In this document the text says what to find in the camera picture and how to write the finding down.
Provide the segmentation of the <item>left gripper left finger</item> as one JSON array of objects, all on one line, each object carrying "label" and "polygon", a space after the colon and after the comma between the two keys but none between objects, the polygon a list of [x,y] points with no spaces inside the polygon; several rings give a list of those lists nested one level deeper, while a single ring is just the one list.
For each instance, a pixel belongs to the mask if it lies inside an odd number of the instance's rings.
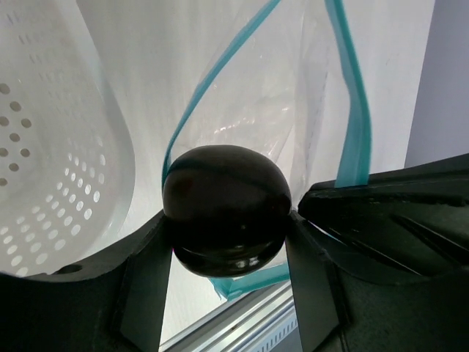
[{"label": "left gripper left finger", "polygon": [[53,274],[1,275],[2,351],[157,351],[171,264],[166,219]]}]

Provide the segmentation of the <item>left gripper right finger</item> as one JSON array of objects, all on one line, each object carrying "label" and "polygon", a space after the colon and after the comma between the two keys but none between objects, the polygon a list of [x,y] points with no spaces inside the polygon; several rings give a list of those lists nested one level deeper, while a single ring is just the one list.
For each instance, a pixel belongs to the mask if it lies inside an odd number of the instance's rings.
[{"label": "left gripper right finger", "polygon": [[305,351],[468,349],[468,156],[313,185],[287,257]]}]

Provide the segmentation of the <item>clear zip top bag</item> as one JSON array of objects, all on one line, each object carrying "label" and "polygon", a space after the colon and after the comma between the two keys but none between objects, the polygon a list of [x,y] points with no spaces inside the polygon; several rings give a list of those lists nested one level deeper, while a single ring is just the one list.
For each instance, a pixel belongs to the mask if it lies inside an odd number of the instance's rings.
[{"label": "clear zip top bag", "polygon": [[[234,145],[283,172],[292,214],[312,184],[322,127],[339,127],[328,167],[335,186],[369,180],[371,117],[341,1],[243,1],[233,18],[215,17],[204,48],[210,60],[166,149],[171,164],[197,147]],[[264,267],[243,276],[205,277],[232,300],[288,280],[285,243]]]}]

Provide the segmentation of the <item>white perforated plastic basket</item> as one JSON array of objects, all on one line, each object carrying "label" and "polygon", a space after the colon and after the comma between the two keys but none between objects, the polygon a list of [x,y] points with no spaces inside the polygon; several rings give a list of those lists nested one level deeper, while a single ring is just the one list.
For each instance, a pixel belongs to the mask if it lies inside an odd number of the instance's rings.
[{"label": "white perforated plastic basket", "polygon": [[125,119],[75,1],[1,3],[1,271],[53,273],[119,239]]}]

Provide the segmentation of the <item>aluminium mounting rail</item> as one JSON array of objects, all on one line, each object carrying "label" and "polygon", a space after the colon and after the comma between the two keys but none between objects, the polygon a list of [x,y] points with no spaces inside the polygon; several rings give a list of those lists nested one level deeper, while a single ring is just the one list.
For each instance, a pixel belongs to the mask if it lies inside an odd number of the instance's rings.
[{"label": "aluminium mounting rail", "polygon": [[160,344],[160,351],[280,351],[298,331],[292,286],[273,285],[222,304]]}]

